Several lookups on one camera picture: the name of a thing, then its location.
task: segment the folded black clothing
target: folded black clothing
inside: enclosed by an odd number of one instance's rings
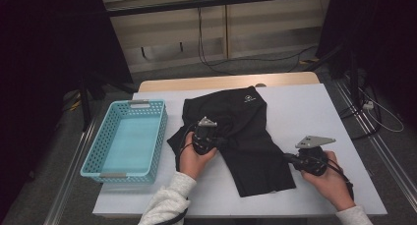
[[[283,152],[267,132],[267,103],[253,86],[228,89],[186,99],[179,131],[168,143],[176,155],[187,132],[202,118],[217,123],[218,135],[227,138],[219,149],[240,197],[295,188]]]

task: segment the person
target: person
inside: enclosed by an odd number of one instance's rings
[[[175,172],[168,187],[162,187],[150,200],[144,212],[140,225],[150,224],[183,224],[184,215],[190,201],[188,194],[197,184],[199,175],[206,164],[215,156],[216,148],[205,155],[194,151],[190,132],[185,139],[185,146],[180,157],[179,172]],[[332,151],[326,151],[330,163],[337,163]],[[326,170],[322,176],[315,176],[301,171],[301,175],[311,183],[317,191],[337,209],[335,214],[343,225],[372,224],[364,209],[356,205],[346,188],[342,177],[333,170]]]

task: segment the blue plastic basket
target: blue plastic basket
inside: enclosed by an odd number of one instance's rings
[[[81,175],[99,183],[153,184],[167,118],[163,100],[111,103]]]

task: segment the sleeve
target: sleeve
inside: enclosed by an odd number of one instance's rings
[[[162,187],[150,200],[140,225],[157,224],[177,217],[188,208],[187,196],[197,182],[186,174],[175,172],[168,188]],[[176,224],[183,224],[184,219]]]
[[[336,213],[343,225],[372,225],[362,206],[354,206]]]

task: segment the white table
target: white table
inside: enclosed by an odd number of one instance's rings
[[[175,171],[174,153],[166,142],[183,125],[181,114],[185,98],[198,97],[216,89],[140,92],[134,99],[162,98],[166,101],[168,125],[154,185],[104,184],[93,213],[106,217],[140,216],[150,198],[169,184]],[[387,211],[347,135],[325,87],[301,84],[257,87],[268,104],[267,130],[284,152],[295,153],[295,144],[307,135],[334,138],[323,146],[338,156],[346,176],[354,184],[355,201],[369,215]],[[296,189],[267,195],[240,198],[221,154],[209,163],[189,195],[188,217],[311,217],[335,213],[333,206],[305,182],[291,166]]]

